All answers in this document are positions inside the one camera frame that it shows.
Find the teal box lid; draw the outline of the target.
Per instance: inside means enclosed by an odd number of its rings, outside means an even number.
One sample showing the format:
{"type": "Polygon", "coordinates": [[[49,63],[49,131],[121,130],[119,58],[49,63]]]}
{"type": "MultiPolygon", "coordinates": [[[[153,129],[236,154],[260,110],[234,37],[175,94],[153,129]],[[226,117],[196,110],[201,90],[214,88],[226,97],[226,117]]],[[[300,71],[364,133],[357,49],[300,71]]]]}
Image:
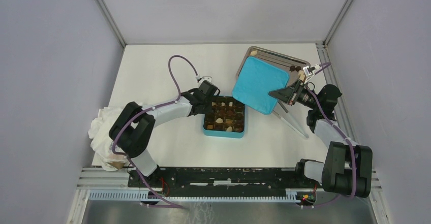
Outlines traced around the teal box lid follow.
{"type": "Polygon", "coordinates": [[[278,100],[269,95],[270,91],[285,88],[289,74],[258,58],[248,57],[232,89],[232,96],[252,109],[269,115],[278,100]]]}

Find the teal chocolate box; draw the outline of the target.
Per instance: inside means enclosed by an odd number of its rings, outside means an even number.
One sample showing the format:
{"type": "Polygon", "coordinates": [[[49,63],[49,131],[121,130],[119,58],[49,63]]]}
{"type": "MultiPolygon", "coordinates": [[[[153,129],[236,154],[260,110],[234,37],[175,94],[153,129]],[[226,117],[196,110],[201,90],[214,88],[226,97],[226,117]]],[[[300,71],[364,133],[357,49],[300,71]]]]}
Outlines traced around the teal chocolate box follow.
{"type": "Polygon", "coordinates": [[[240,139],[245,135],[247,109],[245,104],[229,96],[212,100],[211,112],[204,115],[203,134],[210,137],[240,139]]]}

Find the steel serving tongs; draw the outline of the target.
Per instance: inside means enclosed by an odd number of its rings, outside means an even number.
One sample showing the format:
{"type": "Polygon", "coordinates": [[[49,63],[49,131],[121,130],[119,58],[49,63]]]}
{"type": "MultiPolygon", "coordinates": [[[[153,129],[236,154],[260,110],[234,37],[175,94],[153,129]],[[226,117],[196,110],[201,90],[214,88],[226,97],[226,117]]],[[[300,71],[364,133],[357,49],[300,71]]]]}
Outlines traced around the steel serving tongs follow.
{"type": "Polygon", "coordinates": [[[292,113],[289,112],[283,102],[278,102],[272,113],[301,137],[305,139],[309,138],[305,129],[299,124],[299,121],[292,115],[292,113]]]}

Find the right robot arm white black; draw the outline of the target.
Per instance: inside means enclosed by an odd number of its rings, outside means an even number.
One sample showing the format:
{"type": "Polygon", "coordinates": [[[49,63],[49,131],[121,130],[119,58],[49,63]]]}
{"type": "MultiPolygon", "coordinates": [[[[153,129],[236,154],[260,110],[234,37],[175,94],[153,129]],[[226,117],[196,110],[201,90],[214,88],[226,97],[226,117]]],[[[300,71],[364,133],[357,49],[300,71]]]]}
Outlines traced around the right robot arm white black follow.
{"type": "Polygon", "coordinates": [[[306,124],[327,146],[324,162],[301,159],[294,182],[307,187],[319,182],[330,193],[366,198],[371,192],[373,152],[349,138],[338,126],[334,108],[342,96],[333,84],[315,93],[307,84],[296,80],[291,86],[269,92],[269,95],[288,105],[300,103],[309,108],[306,124]]]}

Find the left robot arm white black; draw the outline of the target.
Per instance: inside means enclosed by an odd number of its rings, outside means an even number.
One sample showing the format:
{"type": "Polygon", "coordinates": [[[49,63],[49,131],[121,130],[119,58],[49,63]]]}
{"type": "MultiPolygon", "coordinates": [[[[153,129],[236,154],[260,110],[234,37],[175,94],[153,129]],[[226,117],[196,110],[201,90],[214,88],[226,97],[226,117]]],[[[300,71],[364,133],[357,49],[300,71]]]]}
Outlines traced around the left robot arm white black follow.
{"type": "Polygon", "coordinates": [[[124,154],[131,165],[141,173],[140,180],[147,187],[159,183],[159,165],[148,151],[154,128],[172,120],[207,114],[212,109],[212,101],[220,90],[211,82],[203,81],[199,87],[181,92],[171,101],[143,107],[129,102],[109,130],[113,140],[112,152],[124,154]]]}

